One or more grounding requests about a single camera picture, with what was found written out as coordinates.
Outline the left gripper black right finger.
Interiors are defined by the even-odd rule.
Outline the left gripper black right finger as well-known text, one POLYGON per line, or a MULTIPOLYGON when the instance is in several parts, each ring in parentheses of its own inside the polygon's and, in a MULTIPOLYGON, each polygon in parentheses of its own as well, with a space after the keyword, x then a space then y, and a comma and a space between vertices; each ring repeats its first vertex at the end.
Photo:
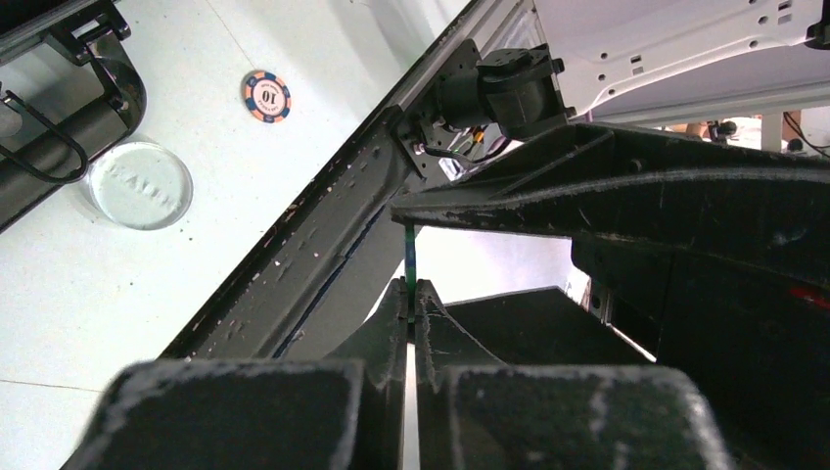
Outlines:
POLYGON ((424 469, 731 469, 682 372, 636 363, 557 289, 475 302, 458 320, 414 291, 424 469))

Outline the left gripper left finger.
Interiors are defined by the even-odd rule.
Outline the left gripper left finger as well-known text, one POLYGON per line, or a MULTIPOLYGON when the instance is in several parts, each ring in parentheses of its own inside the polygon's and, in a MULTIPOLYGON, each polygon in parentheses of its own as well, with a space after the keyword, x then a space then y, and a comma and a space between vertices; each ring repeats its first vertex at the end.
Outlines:
POLYGON ((105 390, 69 469, 397 469, 407 287, 317 360, 159 359, 105 390))

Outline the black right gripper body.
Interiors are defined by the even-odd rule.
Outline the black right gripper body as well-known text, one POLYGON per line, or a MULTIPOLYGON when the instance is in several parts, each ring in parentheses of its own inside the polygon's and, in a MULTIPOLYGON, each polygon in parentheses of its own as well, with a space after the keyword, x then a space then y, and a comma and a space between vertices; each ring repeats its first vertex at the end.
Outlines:
POLYGON ((829 465, 829 293, 719 259, 576 242, 591 312, 554 289, 452 305, 449 314, 513 364, 632 363, 615 330, 685 373, 733 453, 768 468, 829 465))

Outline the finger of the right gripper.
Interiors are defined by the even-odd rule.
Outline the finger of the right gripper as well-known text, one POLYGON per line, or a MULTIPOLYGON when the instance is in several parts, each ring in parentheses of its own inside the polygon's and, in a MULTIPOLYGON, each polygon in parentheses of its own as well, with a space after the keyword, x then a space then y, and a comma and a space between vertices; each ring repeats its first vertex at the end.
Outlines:
POLYGON ((829 282, 829 164, 572 124, 391 203, 398 223, 679 250, 829 282))

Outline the brown white poker chip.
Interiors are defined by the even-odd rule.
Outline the brown white poker chip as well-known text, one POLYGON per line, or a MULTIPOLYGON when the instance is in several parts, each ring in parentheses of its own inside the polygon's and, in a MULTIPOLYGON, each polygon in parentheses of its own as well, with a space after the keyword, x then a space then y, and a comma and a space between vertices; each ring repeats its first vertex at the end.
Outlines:
POLYGON ((276 74, 255 70, 242 83, 243 103, 249 113, 265 123, 284 120, 292 107, 292 95, 287 84, 276 74))

